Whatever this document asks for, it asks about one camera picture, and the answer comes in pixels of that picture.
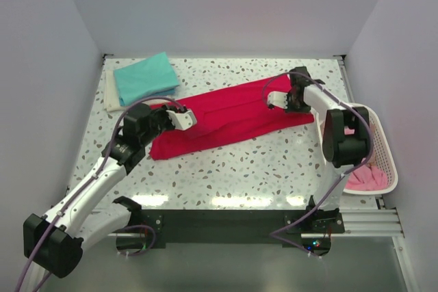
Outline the red t shirt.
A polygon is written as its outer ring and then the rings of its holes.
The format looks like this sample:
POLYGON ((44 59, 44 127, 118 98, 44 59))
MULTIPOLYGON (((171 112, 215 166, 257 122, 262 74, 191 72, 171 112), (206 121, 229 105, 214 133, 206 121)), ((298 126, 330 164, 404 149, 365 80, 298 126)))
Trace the red t shirt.
POLYGON ((194 112, 197 124, 187 131, 163 133, 153 141, 149 155, 156 161, 171 159, 313 123, 312 114, 268 109, 262 96, 273 91, 288 92, 289 88, 289 78, 282 76, 272 83, 260 79, 182 98, 179 102, 194 112))

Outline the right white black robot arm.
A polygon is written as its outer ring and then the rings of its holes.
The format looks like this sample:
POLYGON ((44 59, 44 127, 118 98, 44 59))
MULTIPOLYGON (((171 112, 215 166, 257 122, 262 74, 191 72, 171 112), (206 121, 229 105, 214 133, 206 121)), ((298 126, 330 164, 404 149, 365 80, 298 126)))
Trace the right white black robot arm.
POLYGON ((321 80, 312 79, 304 66, 291 69, 288 75, 291 90, 285 96, 285 112, 314 111, 324 123, 319 132, 326 165, 323 182, 310 198, 304 214, 276 233, 295 229, 318 233, 328 226, 328 215, 336 219, 350 174, 372 156, 374 140, 369 111, 339 100, 321 80))

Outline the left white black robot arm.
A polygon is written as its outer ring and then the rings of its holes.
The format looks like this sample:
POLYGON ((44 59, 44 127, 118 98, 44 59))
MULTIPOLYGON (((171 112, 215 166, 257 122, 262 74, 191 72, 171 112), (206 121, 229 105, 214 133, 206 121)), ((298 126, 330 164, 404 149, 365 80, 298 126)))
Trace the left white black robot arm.
POLYGON ((83 254, 115 230, 134 232, 142 216, 122 205, 93 217, 103 197, 134 169, 146 147, 165 131, 184 131, 196 124, 193 112, 176 101, 156 109, 137 102, 117 119, 111 139, 84 179, 44 215, 23 224, 24 254, 58 278, 69 275, 83 254))

